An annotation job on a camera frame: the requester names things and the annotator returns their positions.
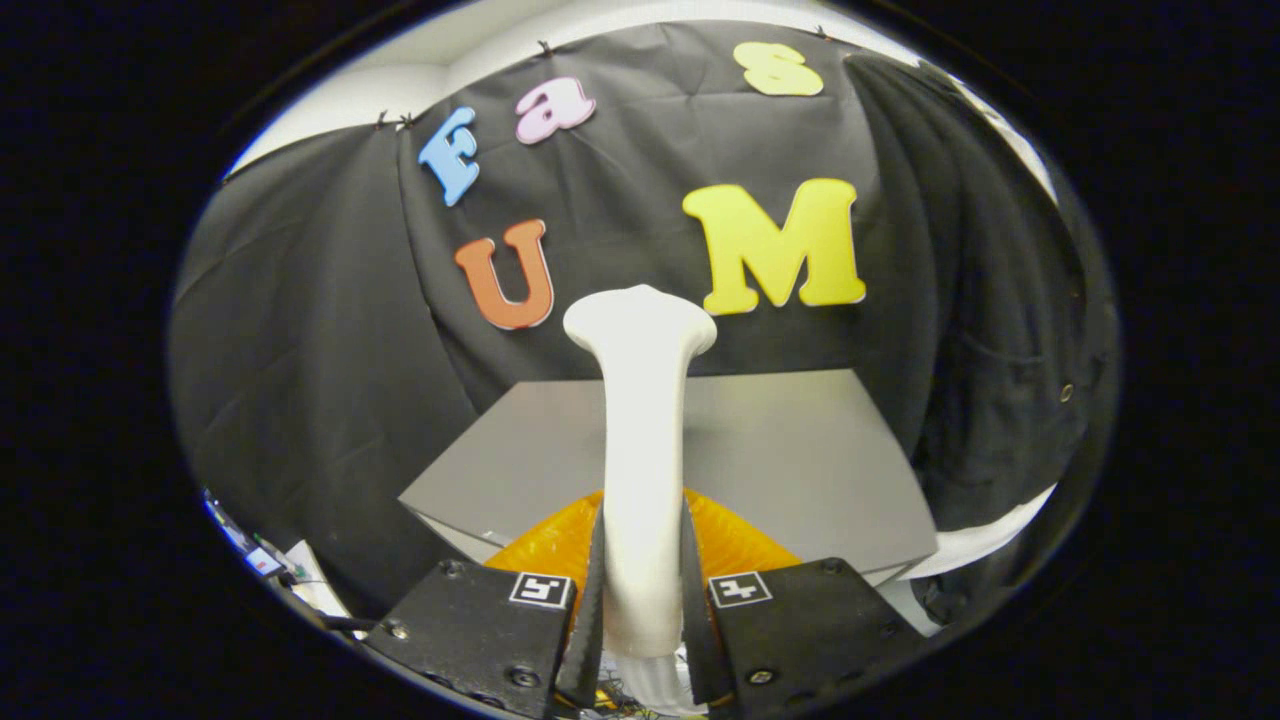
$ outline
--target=orange letter u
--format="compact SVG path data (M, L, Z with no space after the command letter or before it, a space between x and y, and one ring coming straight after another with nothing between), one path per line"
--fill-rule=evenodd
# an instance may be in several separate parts
M520 269L529 284L529 299L518 304L507 300L498 286L498 274L493 269L493 254L497 250L493 240L485 237L468 242L453 254L453 260L467 274L480 314L504 331L535 327L552 314L556 292L543 255L541 240L545 232L547 223L525 220L507 228L502 236L503 242L518 254Z

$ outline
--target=orange mesh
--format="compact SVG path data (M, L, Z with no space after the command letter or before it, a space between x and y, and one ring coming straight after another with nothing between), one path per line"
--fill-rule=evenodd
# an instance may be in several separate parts
M694 518L704 585L708 578L716 575L776 570L800 564L799 557L723 505L689 488L685 488L685 498L689 500L689 511ZM599 491L573 501L490 557L485 566L513 573L566 575L582 588L591 550L591 529L603 500L604 492ZM577 614L576 602L573 614Z

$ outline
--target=foam letter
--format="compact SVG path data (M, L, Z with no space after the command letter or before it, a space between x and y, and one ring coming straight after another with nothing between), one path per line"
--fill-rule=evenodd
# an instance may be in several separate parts
M806 68L804 55L786 45L744 42L733 49L733 59L746 68L746 82L765 95L822 92L822 76Z
M547 258L543 255L541 238L545 232L547 224L541 220L525 220L507 228L502 236L503 242L520 255L520 269L529 284L529 299L520 304L507 300L498 286L498 274L493 269L497 246L492 240L485 237L468 242L453 255L453 260L467 274L480 314L504 331L531 328L552 314L556 293L550 273L547 272Z
M532 145L558 129L581 124L594 111L595 100L586 97L577 78L549 79L516 102L516 114L521 115L516 137L525 145Z
M703 307L713 315L750 313L759 293L746 287L742 266L751 269L769 302L781 307L791 297L800 265L809 279L800 288L805 305L847 305L867 297L858 279L849 208L854 186L838 179L804 182L778 229L755 200L736 184L713 184L685 196L685 213L703 223L712 265L712 293Z
M417 156L419 164L429 165L444 186L444 204L449 208L453 208L480 174L480 165L462 160L463 156L475 158L476 154L475 136L462 127L474 119L476 119L475 110L467 106L458 108L444 120L440 129L435 131L431 140L426 141L426 146Z

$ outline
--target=black panel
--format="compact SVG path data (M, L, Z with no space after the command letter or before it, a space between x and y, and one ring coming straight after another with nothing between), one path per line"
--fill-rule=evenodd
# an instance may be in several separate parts
M924 638L838 559L712 578L741 717L794 716L883 676Z
M604 652L604 512L595 514L591 552L586 560L586 587L577 606L564 659L556 674L556 689L579 707L595 705L595 687Z
M559 607L513 600L529 578L442 562L365 642L458 693L544 717L577 588L568 578L541 580L561 583L549 594Z
M703 564L698 552L694 515L685 498L680 523L680 583L684 605L685 657L694 702L716 702L733 691L724 650L716 634L716 620L703 584Z

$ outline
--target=white wall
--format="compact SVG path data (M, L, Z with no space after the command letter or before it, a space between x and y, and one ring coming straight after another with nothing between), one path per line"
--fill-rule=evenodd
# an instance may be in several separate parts
M416 115L449 94L553 47L654 22L728 19L823 31L914 64L918 56L813 0L479 0L436 15L347 64L297 100L232 167L332 129Z

